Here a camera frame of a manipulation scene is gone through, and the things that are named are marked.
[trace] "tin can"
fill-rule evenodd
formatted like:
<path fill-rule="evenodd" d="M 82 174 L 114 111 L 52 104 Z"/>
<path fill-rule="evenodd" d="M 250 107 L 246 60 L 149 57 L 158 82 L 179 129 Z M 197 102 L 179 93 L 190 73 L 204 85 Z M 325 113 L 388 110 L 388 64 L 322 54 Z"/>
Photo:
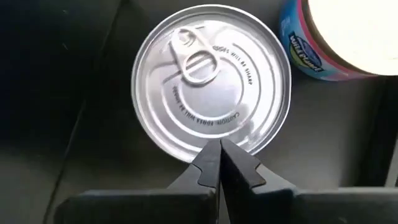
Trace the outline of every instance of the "tin can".
<path fill-rule="evenodd" d="M 397 41 L 386 37 L 398 34 L 398 26 L 382 28 L 388 21 L 375 16 L 379 6 L 386 7 L 357 0 L 288 0 L 280 17 L 280 41 L 292 63 L 321 80 L 398 75 Z"/>
<path fill-rule="evenodd" d="M 284 122 L 290 80 L 286 53 L 268 27 L 211 4 L 179 11 L 148 35 L 132 68 L 131 95 L 152 140 L 191 162 L 210 139 L 259 152 Z"/>

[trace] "aluminum can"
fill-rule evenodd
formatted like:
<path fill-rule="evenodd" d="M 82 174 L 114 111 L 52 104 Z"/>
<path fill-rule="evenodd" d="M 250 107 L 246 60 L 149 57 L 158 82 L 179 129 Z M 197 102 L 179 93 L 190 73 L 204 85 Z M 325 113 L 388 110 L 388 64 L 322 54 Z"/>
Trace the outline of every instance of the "aluminum can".
<path fill-rule="evenodd" d="M 245 11 L 215 4 L 162 21 L 132 68 L 139 121 L 161 149 L 185 162 L 210 139 L 259 152 L 287 116 L 290 89 L 289 61 L 271 30 Z"/>

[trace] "pull tab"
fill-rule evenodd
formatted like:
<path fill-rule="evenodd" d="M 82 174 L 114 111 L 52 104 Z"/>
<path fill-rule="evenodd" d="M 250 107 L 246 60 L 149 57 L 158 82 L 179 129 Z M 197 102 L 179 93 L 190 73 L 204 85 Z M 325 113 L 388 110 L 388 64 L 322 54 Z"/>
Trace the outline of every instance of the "pull tab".
<path fill-rule="evenodd" d="M 182 47 L 187 43 L 187 42 L 184 42 L 184 40 L 180 40 L 179 34 L 181 34 L 182 32 L 188 32 L 189 34 L 195 36 L 195 38 L 201 42 L 202 47 L 192 47 L 192 50 L 189 50 L 190 47 L 187 46 L 187 47 L 185 47 L 186 50 L 185 49 L 179 50 L 179 49 L 182 49 Z M 184 77 L 184 79 L 186 79 L 187 82 L 194 84 L 194 85 L 206 84 L 206 83 L 212 81 L 212 79 L 214 79 L 217 76 L 218 72 L 220 72 L 219 56 L 217 56 L 217 53 L 215 52 L 215 50 L 213 50 L 213 48 L 208 43 L 208 41 L 204 38 L 204 36 L 195 28 L 185 26 L 185 27 L 180 27 L 178 29 L 175 29 L 172 34 L 172 38 L 171 38 L 171 47 L 172 47 L 172 50 L 174 51 L 174 54 L 177 58 L 177 64 L 182 72 L 182 76 Z M 213 70 L 213 72 L 208 74 L 205 78 L 202 78 L 202 79 L 192 77 L 186 69 L 189 58 L 191 58 L 191 57 L 193 57 L 193 55 L 199 54 L 199 53 L 204 53 L 204 54 L 210 55 L 211 59 L 215 63 L 215 69 Z"/>

